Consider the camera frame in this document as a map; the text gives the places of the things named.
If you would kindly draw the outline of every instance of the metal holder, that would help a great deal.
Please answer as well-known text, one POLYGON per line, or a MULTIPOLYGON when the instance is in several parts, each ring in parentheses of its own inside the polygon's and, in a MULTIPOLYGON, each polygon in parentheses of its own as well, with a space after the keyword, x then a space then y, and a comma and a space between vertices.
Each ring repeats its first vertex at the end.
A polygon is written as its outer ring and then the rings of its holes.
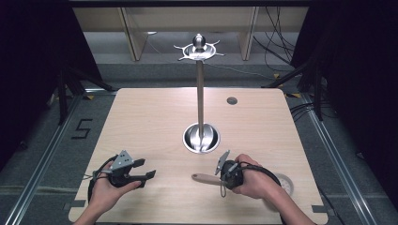
POLYGON ((197 101, 198 101, 198 123, 189 126, 183 135, 183 142, 188 150, 193 153, 203 154, 216 149, 220 143, 220 133, 212 125, 205 124, 204 122, 204 70, 203 61, 213 57, 217 53, 214 45, 218 44, 217 41, 213 44, 206 43, 205 37, 197 34, 192 44, 185 47, 177 47, 181 49, 183 57, 178 60, 191 59, 196 61, 196 85, 197 85, 197 101))

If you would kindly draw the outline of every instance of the metal base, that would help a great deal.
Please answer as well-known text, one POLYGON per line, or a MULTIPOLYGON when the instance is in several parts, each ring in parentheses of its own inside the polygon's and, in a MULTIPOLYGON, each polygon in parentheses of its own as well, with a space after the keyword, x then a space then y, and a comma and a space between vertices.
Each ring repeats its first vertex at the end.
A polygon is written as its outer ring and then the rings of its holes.
POLYGON ((220 143, 220 133, 216 128, 209 124, 204 124, 203 127, 202 139, 199 135, 198 124, 193 124, 184 131, 182 142, 193 153, 209 153, 215 150, 220 143))

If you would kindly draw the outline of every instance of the wooden tabletop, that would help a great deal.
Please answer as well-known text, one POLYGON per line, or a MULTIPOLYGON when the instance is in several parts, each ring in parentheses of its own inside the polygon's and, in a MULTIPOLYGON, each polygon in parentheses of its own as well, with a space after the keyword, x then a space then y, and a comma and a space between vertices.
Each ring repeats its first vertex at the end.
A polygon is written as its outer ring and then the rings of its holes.
MULTIPOLYGON (((279 224, 279 214, 261 200, 236 195, 220 187, 195 182, 193 173, 214 174, 219 157, 245 153, 294 184, 293 200, 316 224, 328 216, 314 213, 323 205, 298 132, 279 89, 205 88, 205 123, 221 134, 211 153, 194 154, 182 142, 183 132, 197 123, 196 88, 121 89, 115 97, 86 174, 91 174, 121 150, 145 165, 131 175, 157 170, 144 188, 123 196, 99 222, 179 224, 279 224), (237 99, 236 105, 227 102, 237 99)), ((86 200, 89 180, 75 200, 86 200)), ((76 220, 87 207, 72 207, 76 220)))

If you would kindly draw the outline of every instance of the hand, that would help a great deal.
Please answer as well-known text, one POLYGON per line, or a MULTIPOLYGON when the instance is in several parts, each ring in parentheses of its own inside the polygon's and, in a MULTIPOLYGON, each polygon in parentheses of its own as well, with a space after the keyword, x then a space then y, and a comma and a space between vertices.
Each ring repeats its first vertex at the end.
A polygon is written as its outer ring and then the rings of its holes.
MULTIPOLYGON (((108 170, 112 161, 103 167, 108 170)), ((128 183, 124 187, 114 187, 108 180, 106 173, 100 173, 93 187, 93 193, 90 203, 84 210, 82 215, 76 220, 74 224, 94 224, 95 221, 105 212, 112 209, 117 201, 129 191, 138 188, 141 181, 134 181, 128 183)))
MULTIPOLYGON (((251 157, 241 154, 236 159, 236 162, 247 162, 255 166, 261 165, 253 160, 251 157)), ((247 166, 246 163, 241 163, 242 167, 247 166)), ((275 183, 269 176, 262 172, 253 170, 243 170, 243 185, 232 189, 236 194, 243 194, 254 199, 266 199, 273 195, 275 191, 281 191, 282 188, 275 183)))

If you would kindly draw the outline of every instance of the person's right hand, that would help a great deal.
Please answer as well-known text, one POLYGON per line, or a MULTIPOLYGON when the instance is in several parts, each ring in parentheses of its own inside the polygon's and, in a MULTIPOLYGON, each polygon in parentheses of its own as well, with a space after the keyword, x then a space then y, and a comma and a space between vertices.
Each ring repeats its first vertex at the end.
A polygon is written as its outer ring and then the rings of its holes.
MULTIPOLYGON (((245 154, 240 154, 236 159, 236 162, 247 162, 255 166, 261 165, 253 160, 251 157, 245 154)), ((241 167, 247 166, 246 163, 241 163, 241 167)), ((281 191, 282 188, 275 183, 269 176, 262 172, 253 170, 243 170, 243 185, 232 189, 236 194, 243 194, 254 199, 265 199, 268 200, 273 193, 281 191)))

